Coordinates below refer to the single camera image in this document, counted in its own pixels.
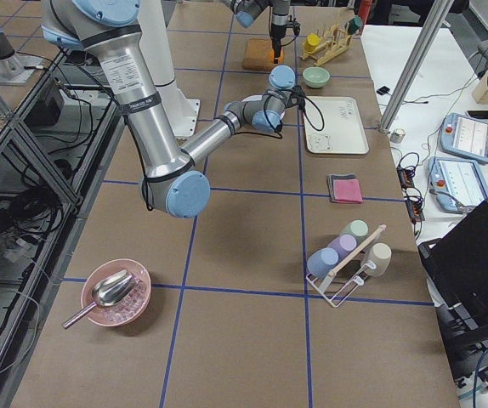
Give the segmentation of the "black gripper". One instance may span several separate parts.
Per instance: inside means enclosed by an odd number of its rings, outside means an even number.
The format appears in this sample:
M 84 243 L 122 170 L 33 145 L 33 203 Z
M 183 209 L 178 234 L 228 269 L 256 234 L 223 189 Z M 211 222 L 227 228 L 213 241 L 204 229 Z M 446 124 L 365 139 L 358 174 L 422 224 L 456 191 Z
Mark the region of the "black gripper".
M 270 16 L 270 38 L 280 42 L 287 33 L 288 14 L 273 13 Z

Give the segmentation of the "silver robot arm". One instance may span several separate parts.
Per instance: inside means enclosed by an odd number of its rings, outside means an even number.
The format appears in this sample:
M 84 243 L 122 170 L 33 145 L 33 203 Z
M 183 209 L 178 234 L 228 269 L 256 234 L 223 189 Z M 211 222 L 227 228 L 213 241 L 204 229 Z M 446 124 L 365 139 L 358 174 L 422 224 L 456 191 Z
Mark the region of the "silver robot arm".
M 173 79 L 166 23 L 158 1 L 44 1 L 43 35 L 59 47 L 93 55 L 126 120 L 143 165 L 141 194 L 148 207 L 175 218 L 194 218 L 207 205 L 210 184 L 196 170 L 241 127 L 281 130 L 285 109 L 304 94 L 294 70 L 276 66 L 259 100 L 236 101 L 205 129 L 178 144 L 176 116 L 157 89 Z
M 280 43 L 287 34 L 290 22 L 290 2 L 283 0 L 223 0 L 237 21 L 248 28 L 266 10 L 270 11 L 270 38 Z

